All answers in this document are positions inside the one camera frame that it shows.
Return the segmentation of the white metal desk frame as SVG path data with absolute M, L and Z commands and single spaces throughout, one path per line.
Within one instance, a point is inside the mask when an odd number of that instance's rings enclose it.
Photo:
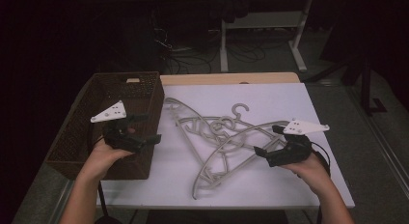
M 234 23 L 226 23 L 225 21 L 221 21 L 221 46 L 219 51 L 221 72 L 229 71 L 226 49 L 226 32 L 229 29 L 250 28 L 295 28 L 296 33 L 293 39 L 287 43 L 297 68 L 301 72 L 306 71 L 307 66 L 298 49 L 298 45 L 302 38 L 312 2 L 313 0 L 307 0 L 301 11 L 249 13 L 243 18 L 238 18 Z

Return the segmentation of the dark metal stand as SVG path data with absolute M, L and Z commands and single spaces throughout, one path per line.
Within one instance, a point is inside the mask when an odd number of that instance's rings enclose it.
M 346 68 L 341 77 L 343 85 L 353 86 L 358 79 L 361 79 L 360 104 L 368 116 L 371 116 L 373 113 L 384 113 L 387 111 L 379 98 L 370 97 L 371 65 L 369 59 L 363 54 L 348 56 L 328 69 L 304 79 L 303 82 L 318 82 L 341 68 Z

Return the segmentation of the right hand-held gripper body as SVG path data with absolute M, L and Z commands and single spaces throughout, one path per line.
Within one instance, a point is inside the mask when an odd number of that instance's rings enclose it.
M 321 153 L 315 151 L 313 142 L 308 138 L 309 133 L 329 130 L 328 125 L 292 120 L 283 127 L 286 144 L 282 149 L 270 152 L 270 156 L 266 158 L 270 167 L 298 163 L 306 160 L 310 154 L 315 154 L 325 167 L 330 166 L 329 155 L 324 158 Z

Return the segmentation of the brown wicker basket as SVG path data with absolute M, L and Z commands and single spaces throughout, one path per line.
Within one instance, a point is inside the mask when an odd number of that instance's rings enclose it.
M 163 100 L 164 90 L 156 71 L 94 74 L 69 110 L 45 162 L 74 180 L 88 158 L 88 150 L 102 135 L 104 123 L 93 124 L 93 116 L 122 101 L 129 116 L 148 116 L 129 126 L 138 137 L 150 137 L 157 133 Z

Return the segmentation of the white table mat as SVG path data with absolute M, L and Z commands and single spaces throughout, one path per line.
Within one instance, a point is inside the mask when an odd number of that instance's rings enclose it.
M 301 83 L 168 86 L 165 99 L 176 98 L 202 116 L 232 116 L 238 108 L 241 120 L 261 125 L 276 121 L 319 119 Z M 201 164 L 190 149 L 169 109 L 163 104 L 158 131 L 161 142 L 155 146 L 150 175 L 145 180 L 105 181 L 106 202 L 113 207 L 138 209 L 200 210 L 278 210 L 316 208 L 318 199 L 309 187 L 290 171 L 270 167 L 256 157 L 213 190 L 202 190 L 192 198 L 192 185 Z

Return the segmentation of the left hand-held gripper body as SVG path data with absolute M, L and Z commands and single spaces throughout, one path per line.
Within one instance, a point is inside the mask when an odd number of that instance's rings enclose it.
M 140 137 L 136 132 L 130 132 L 131 123 L 127 117 L 131 115 L 125 110 L 124 103 L 119 100 L 115 104 L 92 116 L 92 124 L 104 123 L 102 136 L 107 145 L 114 149 L 121 149 L 132 153 L 140 152 L 146 145 L 144 137 Z

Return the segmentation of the light wooden table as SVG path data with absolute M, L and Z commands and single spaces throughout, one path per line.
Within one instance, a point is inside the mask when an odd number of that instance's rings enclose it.
M 294 72 L 252 72 L 161 75 L 163 85 L 229 85 L 300 83 Z

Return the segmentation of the person's left hand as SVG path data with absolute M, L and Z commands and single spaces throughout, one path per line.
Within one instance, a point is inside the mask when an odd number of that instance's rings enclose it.
M 132 152 L 113 149 L 101 139 L 94 145 L 79 175 L 88 179 L 102 180 L 116 161 L 130 155 Z

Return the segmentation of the dark cloth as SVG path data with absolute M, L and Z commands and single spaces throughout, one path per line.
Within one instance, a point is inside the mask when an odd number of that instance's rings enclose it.
M 210 16 L 234 23 L 249 13 L 249 0 L 210 0 Z

